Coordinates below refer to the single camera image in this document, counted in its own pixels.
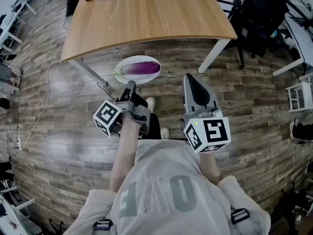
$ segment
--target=sleeve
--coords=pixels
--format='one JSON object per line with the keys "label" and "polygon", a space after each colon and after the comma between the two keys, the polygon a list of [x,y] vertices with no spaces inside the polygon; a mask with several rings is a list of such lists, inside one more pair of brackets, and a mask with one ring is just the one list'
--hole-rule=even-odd
{"label": "sleeve", "polygon": [[239,186],[234,176],[228,176],[222,179],[217,185],[229,199],[230,206],[233,209],[245,208],[253,213],[254,220],[258,220],[258,227],[262,231],[261,234],[267,235],[270,230],[270,216],[263,210],[252,198],[250,198],[244,190]]}
{"label": "sleeve", "polygon": [[77,219],[64,235],[91,235],[94,231],[94,224],[108,215],[115,196],[116,193],[109,190],[91,190]]}

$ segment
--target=wooden floor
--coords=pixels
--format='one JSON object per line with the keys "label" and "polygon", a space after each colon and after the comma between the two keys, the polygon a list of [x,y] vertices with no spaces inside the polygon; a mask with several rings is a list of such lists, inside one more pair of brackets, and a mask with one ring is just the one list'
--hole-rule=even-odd
{"label": "wooden floor", "polygon": [[[58,61],[67,31],[63,28],[66,0],[31,3],[38,12],[27,12],[26,25],[17,34],[24,42],[13,46],[12,62],[24,71],[18,107],[1,111],[0,125],[18,121],[24,145],[47,100],[46,73]],[[302,150],[289,139],[289,121],[312,118],[311,112],[290,114],[285,87],[297,82],[287,72],[271,73],[291,62],[285,50],[267,52],[252,59],[245,52],[246,68],[239,70],[234,48],[224,50],[211,69],[198,74],[197,67],[211,50],[212,40],[170,40],[111,48],[84,57],[84,61],[110,84],[119,96],[124,85],[111,72],[132,55],[149,55],[162,64],[160,76],[138,86],[144,98],[156,99],[155,113],[172,138],[182,137],[178,119],[183,115],[181,83],[187,72],[204,79],[215,90],[229,117],[232,144],[217,154],[223,175],[235,175],[243,189],[271,212],[291,180],[301,182],[312,150]],[[68,63],[53,65],[49,72],[50,101],[24,151],[8,147],[16,180],[25,198],[35,198],[31,216],[49,227],[48,220],[71,225],[92,188],[108,188],[118,139],[107,139],[95,128],[92,115],[105,99],[97,84]],[[16,133],[9,133],[15,140]],[[6,134],[0,134],[0,159],[7,159]]]}

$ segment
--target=power outlet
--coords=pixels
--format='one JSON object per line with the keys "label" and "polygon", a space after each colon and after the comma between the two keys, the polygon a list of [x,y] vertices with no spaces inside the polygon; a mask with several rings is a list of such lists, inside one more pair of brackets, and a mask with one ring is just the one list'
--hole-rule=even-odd
{"label": "power outlet", "polygon": [[18,138],[18,148],[20,149],[20,151],[22,150],[22,144],[21,144],[21,138]]}

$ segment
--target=black office chair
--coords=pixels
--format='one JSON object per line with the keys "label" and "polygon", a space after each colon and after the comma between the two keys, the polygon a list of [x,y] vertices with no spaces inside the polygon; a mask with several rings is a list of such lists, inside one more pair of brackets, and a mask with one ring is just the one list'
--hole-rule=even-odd
{"label": "black office chair", "polygon": [[243,49],[250,51],[252,57],[264,56],[270,35],[288,11],[286,0],[244,0],[232,9],[229,17],[238,36],[234,45],[240,55],[240,69],[245,67]]}

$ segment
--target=white marker cube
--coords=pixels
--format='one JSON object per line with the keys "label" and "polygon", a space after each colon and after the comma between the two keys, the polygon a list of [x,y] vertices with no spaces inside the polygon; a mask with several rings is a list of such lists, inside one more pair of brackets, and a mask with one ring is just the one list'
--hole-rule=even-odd
{"label": "white marker cube", "polygon": [[213,152],[231,143],[228,118],[192,118],[184,129],[195,153]]}
{"label": "white marker cube", "polygon": [[97,128],[109,138],[111,138],[110,126],[114,124],[114,121],[120,113],[120,108],[105,100],[100,108],[93,115],[93,120]]}

